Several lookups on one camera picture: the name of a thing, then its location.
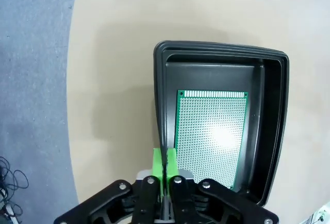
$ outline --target black cable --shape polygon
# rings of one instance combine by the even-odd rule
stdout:
[[[23,177],[25,178],[25,181],[26,181],[26,185],[24,185],[24,186],[19,185],[19,182],[17,180],[18,174],[23,175]],[[26,175],[21,170],[12,171],[10,169],[9,161],[6,158],[0,156],[0,194],[3,197],[3,199],[0,201],[0,203],[4,202],[5,204],[9,204],[14,213],[12,215],[12,214],[9,214],[7,212],[7,210],[5,210],[6,216],[18,217],[23,214],[23,209],[21,208],[21,206],[19,206],[15,202],[11,201],[11,198],[14,196],[15,191],[17,191],[18,189],[26,189],[28,187],[29,187],[29,181],[28,181]]]

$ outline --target beige table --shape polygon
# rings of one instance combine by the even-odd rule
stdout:
[[[330,0],[76,0],[68,118],[80,201],[151,167],[153,49],[161,40],[286,52],[287,126],[266,207],[295,224],[330,200]]]

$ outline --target floor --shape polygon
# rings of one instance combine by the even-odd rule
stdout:
[[[0,156],[30,187],[23,223],[52,223],[78,204],[71,169],[66,69],[74,0],[0,0]]]

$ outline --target bolt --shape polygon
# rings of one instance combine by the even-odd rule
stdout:
[[[182,182],[182,179],[180,177],[174,178],[174,183],[180,184]]]
[[[126,189],[126,184],[121,183],[121,184],[119,185],[119,189]]]
[[[271,219],[266,219],[264,223],[265,224],[273,224],[273,221]]]
[[[205,182],[203,182],[202,186],[203,186],[203,188],[208,189],[208,188],[210,188],[210,183],[205,181]]]
[[[155,182],[155,180],[153,179],[153,178],[148,178],[147,179],[147,182],[149,183],[149,184],[153,184],[154,182]]]

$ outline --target gray floor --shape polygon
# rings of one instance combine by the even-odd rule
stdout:
[[[30,187],[13,200],[23,223],[53,223],[75,206],[66,70],[74,0],[0,0],[0,156]]]

